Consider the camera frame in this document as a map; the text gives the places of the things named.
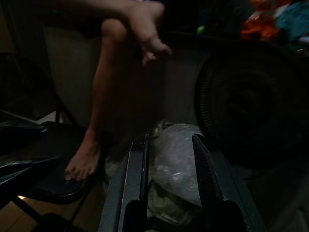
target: ankle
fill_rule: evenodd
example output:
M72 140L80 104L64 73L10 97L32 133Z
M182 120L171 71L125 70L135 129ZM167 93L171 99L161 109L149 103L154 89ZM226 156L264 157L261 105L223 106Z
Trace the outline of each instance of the ankle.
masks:
M100 132L98 130L94 130L93 128L89 127L85 133L85 137L91 139L92 141L99 141Z

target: fan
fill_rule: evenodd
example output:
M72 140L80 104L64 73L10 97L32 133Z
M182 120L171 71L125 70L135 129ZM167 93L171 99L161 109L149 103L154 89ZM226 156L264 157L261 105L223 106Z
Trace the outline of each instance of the fan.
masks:
M210 144L231 162L264 168L302 148L309 125L305 94L284 58L243 49L204 64L196 111Z

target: human leg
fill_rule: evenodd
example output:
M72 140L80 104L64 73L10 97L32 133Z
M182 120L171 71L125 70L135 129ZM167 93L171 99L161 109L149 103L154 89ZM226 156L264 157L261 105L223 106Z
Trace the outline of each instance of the human leg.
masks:
M90 125L79 150L66 169L66 180L86 179L97 168L102 123L109 120L119 96L119 81L126 71L132 47L128 30L119 20L107 19L101 29L102 47L93 81Z
M156 58L171 55L170 48L158 37L156 21L158 15L153 8L162 8L161 2L139 2L136 0L36 0L47 2L58 8L79 11L98 17L115 17L129 24L141 46Z

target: bare foot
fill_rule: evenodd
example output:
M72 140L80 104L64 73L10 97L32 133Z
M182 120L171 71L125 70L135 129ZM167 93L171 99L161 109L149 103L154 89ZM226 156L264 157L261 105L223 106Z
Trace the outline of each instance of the bare foot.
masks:
M65 179L85 180L92 175L98 166L100 145L98 139L87 131L84 140L65 170Z
M164 5L159 2L143 2L129 10L132 31L143 49L143 63L172 54L171 49L160 40L156 29L156 23L163 17L164 10Z

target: floor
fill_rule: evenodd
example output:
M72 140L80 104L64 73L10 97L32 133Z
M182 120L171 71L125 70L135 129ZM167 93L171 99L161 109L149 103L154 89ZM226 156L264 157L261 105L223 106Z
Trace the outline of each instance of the floor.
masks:
M75 227L85 232L98 231L104 196L102 183L96 184L73 222ZM64 219L69 219L72 216L79 203L77 201L69 205L56 205L28 198L23 200L41 215L55 213L61 215ZM37 223L14 203L9 203L0 211L0 232L30 232L36 225Z

